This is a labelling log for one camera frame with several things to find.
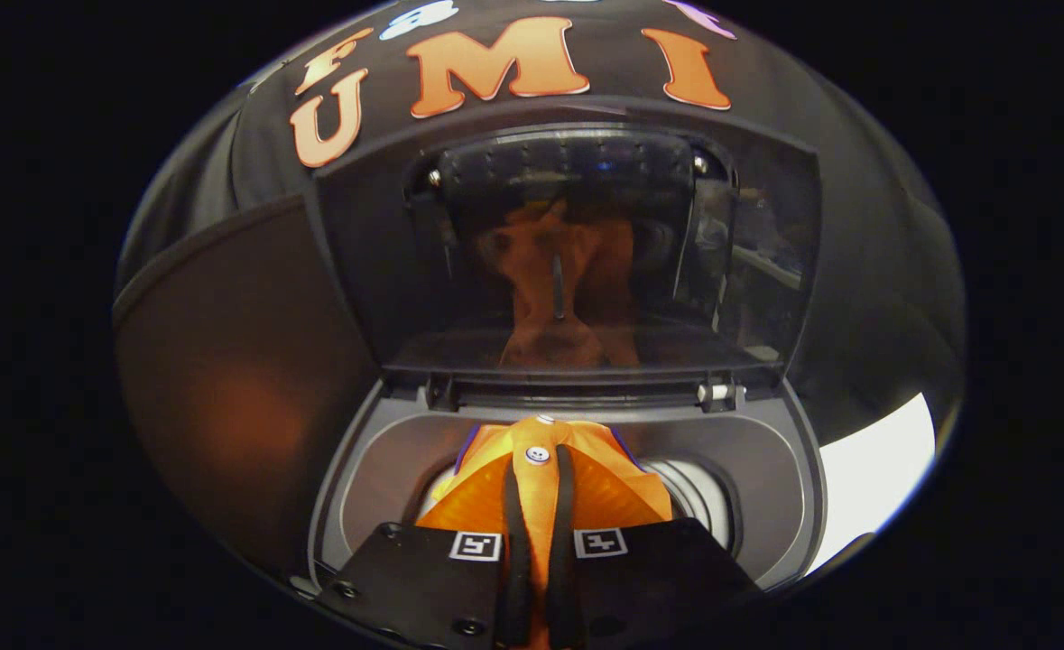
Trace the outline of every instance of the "letter m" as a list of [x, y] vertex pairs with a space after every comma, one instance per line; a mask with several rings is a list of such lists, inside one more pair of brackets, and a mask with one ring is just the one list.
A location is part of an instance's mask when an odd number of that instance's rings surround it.
[[428, 118], [463, 105], [465, 95], [452, 89], [451, 74], [477, 98], [485, 102], [495, 98], [512, 63], [518, 74], [509, 90], [519, 98], [585, 91], [588, 79], [577, 74], [564, 40], [571, 26], [568, 18], [520, 18], [491, 48], [459, 32], [416, 43], [408, 49], [409, 56], [419, 60], [419, 101], [413, 104], [412, 115]]

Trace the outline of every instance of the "hinge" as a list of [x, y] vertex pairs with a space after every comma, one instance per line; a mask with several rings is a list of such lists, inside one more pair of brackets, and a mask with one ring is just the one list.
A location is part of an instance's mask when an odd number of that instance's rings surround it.
[[696, 389], [696, 398], [705, 413], [736, 411], [745, 404], [747, 388], [733, 379], [708, 379]]
[[428, 376], [425, 386], [425, 398], [431, 411], [459, 411], [459, 395], [455, 379], [450, 374], [432, 373]]

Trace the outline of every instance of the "screw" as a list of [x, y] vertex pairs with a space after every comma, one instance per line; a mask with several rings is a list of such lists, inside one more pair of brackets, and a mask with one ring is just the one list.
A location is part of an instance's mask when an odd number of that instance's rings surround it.
[[387, 522], [379, 527], [379, 533], [386, 536], [387, 539], [395, 539], [396, 536], [399, 536], [399, 531], [401, 530], [403, 530], [403, 527], [394, 522]]
[[332, 585], [332, 588], [334, 588], [335, 591], [337, 591], [343, 598], [354, 598], [360, 595], [359, 589], [354, 588], [354, 584], [346, 581], [336, 582]]
[[484, 627], [479, 621], [468, 621], [461, 618], [461, 620], [455, 621], [452, 629], [463, 636], [479, 636], [483, 634]]

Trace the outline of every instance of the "dark background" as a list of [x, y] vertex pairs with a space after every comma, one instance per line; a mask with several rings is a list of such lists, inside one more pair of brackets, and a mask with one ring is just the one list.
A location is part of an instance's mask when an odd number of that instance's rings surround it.
[[[302, 4], [0, 9], [0, 647], [367, 647], [203, 534], [112, 362], [116, 255], [153, 171], [232, 86], [366, 5]], [[876, 545], [699, 643], [1064, 647], [1064, 3], [713, 9], [918, 162], [958, 234], [970, 391]]]

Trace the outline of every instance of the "fisheye lens view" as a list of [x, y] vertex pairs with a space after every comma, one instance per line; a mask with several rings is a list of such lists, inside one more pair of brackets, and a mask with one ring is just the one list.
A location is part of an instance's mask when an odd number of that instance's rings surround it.
[[384, 3], [238, 85], [131, 218], [151, 465], [383, 647], [614, 649], [857, 555], [964, 396], [915, 163], [674, 0]]

